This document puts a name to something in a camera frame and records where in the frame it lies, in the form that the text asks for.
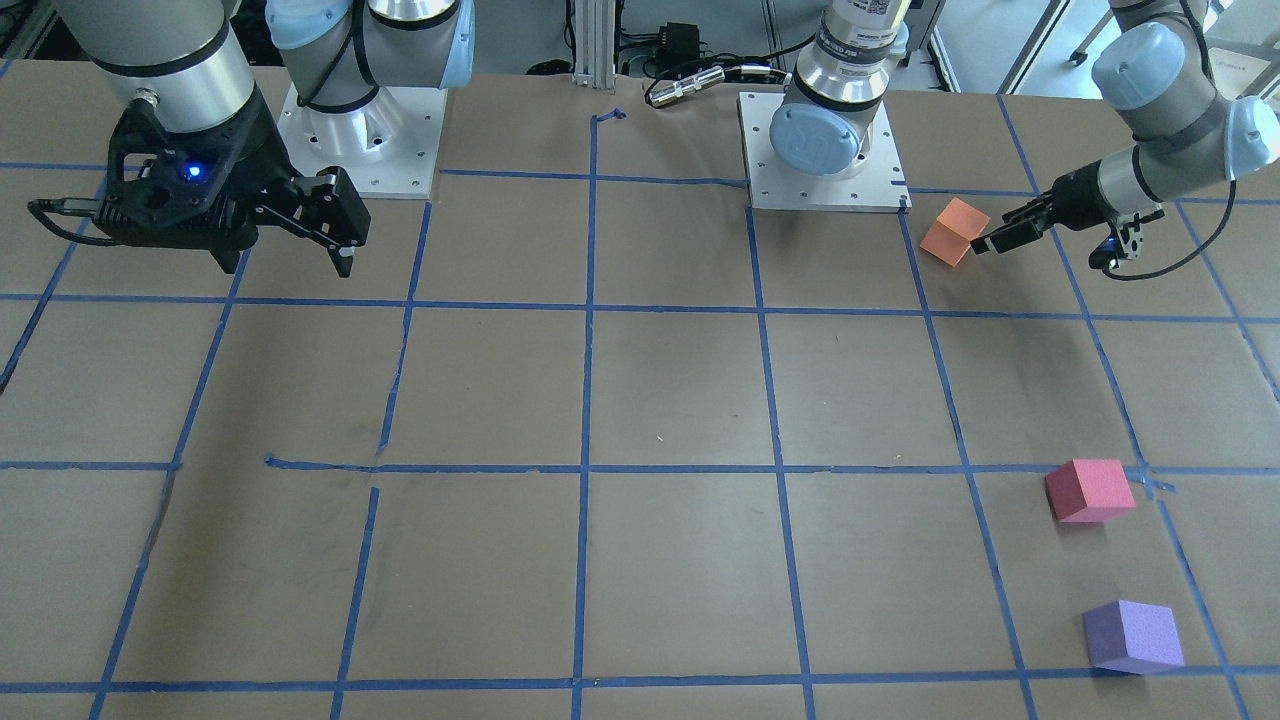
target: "connector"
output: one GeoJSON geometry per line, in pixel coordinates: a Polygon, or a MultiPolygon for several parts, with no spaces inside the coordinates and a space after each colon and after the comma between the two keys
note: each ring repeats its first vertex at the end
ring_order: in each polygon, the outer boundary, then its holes
{"type": "Polygon", "coordinates": [[[677,79],[662,90],[652,91],[649,94],[649,104],[654,108],[666,108],[667,105],[682,100],[689,95],[700,92],[722,82],[724,82],[724,68],[721,68],[719,65],[708,68],[686,78],[677,79]]]}

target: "cube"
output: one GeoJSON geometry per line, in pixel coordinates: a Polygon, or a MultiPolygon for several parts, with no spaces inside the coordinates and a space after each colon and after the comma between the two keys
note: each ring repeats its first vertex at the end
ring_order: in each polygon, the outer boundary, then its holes
{"type": "Polygon", "coordinates": [[[969,242],[977,240],[989,222],[980,210],[954,197],[924,233],[920,250],[955,268],[969,252],[969,242]]]}
{"type": "Polygon", "coordinates": [[[1071,460],[1044,486],[1059,523],[1102,523],[1137,506],[1119,460],[1071,460]]]}
{"type": "Polygon", "coordinates": [[[1089,662],[1135,675],[1153,675],[1183,667],[1174,611],[1162,605],[1117,600],[1084,614],[1089,662]]]}

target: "aluminum base plate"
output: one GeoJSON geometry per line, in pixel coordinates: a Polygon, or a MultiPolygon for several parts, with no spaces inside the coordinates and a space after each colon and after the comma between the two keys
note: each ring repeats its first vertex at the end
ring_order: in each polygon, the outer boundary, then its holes
{"type": "Polygon", "coordinates": [[[850,177],[809,176],[788,165],[769,142],[769,123],[782,106],[782,94],[742,92],[737,97],[742,120],[746,170],[751,178],[751,208],[760,210],[828,210],[897,213],[911,206],[897,156],[897,143],[881,105],[872,123],[870,151],[863,169],[850,177]]]}
{"type": "Polygon", "coordinates": [[[431,196],[435,178],[435,160],[440,150],[440,131],[444,126],[444,105],[448,91],[434,87],[385,88],[404,111],[404,128],[378,160],[353,165],[334,161],[315,150],[311,136],[298,111],[297,90],[289,87],[280,113],[280,137],[289,150],[289,160],[300,172],[314,176],[329,165],[342,165],[356,183],[361,197],[389,197],[424,200],[431,196]]]}

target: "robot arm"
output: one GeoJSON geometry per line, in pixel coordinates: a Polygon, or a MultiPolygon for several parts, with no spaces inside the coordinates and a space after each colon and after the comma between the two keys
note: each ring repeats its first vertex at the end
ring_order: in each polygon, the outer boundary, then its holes
{"type": "Polygon", "coordinates": [[[973,242],[975,252],[1007,252],[1055,224],[1074,231],[1107,224],[1091,256],[1110,272],[1142,247],[1142,225],[1160,204],[1224,181],[1235,182],[1280,156],[1280,122],[1258,97],[1229,101],[1208,68],[1203,33],[1188,0],[1111,0],[1124,35],[1102,53],[1093,79],[1133,129],[1134,145],[1070,172],[1004,217],[973,242]]]}
{"type": "Polygon", "coordinates": [[[370,217],[339,165],[404,150],[381,86],[470,79],[472,3],[268,3],[273,40],[306,95],[300,113],[328,164],[305,177],[220,0],[55,0],[127,108],[111,135],[105,197],[35,200],[28,209],[74,242],[207,250],[227,273],[259,225],[279,225],[319,243],[348,277],[370,217]],[[106,237],[68,232],[50,215],[90,218],[106,237]]]}

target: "red foam cube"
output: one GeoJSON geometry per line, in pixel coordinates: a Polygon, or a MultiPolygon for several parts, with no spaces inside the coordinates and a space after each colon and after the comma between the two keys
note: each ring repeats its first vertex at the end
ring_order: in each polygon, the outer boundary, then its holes
{"type": "Polygon", "coordinates": [[[1071,460],[1044,478],[1060,523],[1102,523],[1137,505],[1119,460],[1071,460]]]}
{"type": "Polygon", "coordinates": [[[955,268],[969,254],[969,242],[977,240],[989,222],[980,210],[954,197],[924,234],[920,250],[955,268]]]}

